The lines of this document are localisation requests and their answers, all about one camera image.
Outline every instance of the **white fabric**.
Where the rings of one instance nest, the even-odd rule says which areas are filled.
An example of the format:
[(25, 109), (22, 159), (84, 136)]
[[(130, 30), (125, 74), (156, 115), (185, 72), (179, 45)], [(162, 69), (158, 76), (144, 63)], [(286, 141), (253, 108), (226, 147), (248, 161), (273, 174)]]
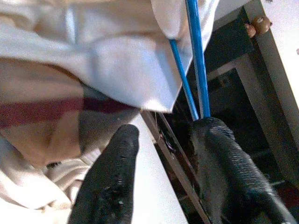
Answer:
[[(203, 46), (219, 0), (199, 0)], [(0, 0), (0, 57), (63, 67), (109, 97), (170, 112), (192, 58), (184, 0)]]
[[(132, 124), (140, 133), (132, 224), (187, 224), (143, 119), (138, 115)], [(82, 180), (99, 154), (96, 150), (39, 169), (0, 138), (1, 223), (66, 224)]]

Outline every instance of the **blue pole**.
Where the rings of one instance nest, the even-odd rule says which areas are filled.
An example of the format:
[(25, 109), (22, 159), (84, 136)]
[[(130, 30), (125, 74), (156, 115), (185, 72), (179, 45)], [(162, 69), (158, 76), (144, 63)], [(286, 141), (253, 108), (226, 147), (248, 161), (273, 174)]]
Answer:
[(170, 42), (170, 45), (171, 45), (171, 49), (172, 49), (172, 52), (173, 52), (174, 59), (176, 61), (177, 67), (178, 67), (178, 72), (179, 72), (179, 74), (181, 76), (181, 79), (182, 79), (182, 82), (183, 82), (183, 89), (184, 89), (184, 92), (185, 92), (185, 95), (186, 95), (186, 98), (187, 98), (187, 102), (188, 102), (189, 109), (190, 109), (190, 112), (191, 112), (192, 120), (193, 121), (198, 120), (199, 116), (198, 116), (197, 109), (196, 109), (196, 106), (195, 106), (195, 103), (194, 103), (194, 100), (193, 100), (193, 97), (192, 97), (190, 86), (188, 84), (188, 81), (187, 81), (187, 78), (186, 78), (186, 75), (185, 75), (185, 72), (184, 72), (184, 68), (183, 68), (180, 56), (178, 54), (177, 43), (176, 43), (175, 40), (169, 40), (169, 42)]
[(206, 66), (201, 42), (200, 19), (197, 0), (185, 0), (191, 35), (195, 76), (199, 95), (201, 118), (210, 117), (209, 94), (207, 90)]

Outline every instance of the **blue rod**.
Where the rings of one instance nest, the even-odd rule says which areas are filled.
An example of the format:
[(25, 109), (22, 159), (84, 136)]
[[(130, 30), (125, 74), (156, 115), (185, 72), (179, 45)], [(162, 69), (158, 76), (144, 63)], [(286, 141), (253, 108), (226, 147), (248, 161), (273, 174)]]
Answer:
[(209, 94), (207, 90), (206, 65), (201, 43), (200, 19), (197, 0), (185, 0), (191, 35), (195, 76), (200, 105), (201, 118), (210, 117)]
[(184, 68), (183, 68), (180, 56), (178, 54), (177, 43), (176, 43), (175, 40), (169, 40), (169, 42), (170, 42), (170, 45), (171, 45), (171, 49), (172, 49), (172, 52), (173, 52), (174, 59), (176, 60), (176, 64), (177, 64), (177, 67), (178, 67), (178, 72), (179, 72), (179, 74), (181, 76), (181, 79), (182, 79), (182, 82), (183, 82), (183, 89), (184, 89), (184, 92), (185, 92), (185, 96), (187, 98), (187, 102), (188, 102), (189, 109), (190, 109), (190, 112), (191, 112), (192, 120), (193, 121), (198, 120), (199, 116), (198, 116), (198, 113), (197, 113), (195, 102), (193, 100), (193, 96), (192, 96), (192, 93), (191, 93), (190, 86), (188, 84), (188, 80), (187, 80), (185, 72), (184, 72)]

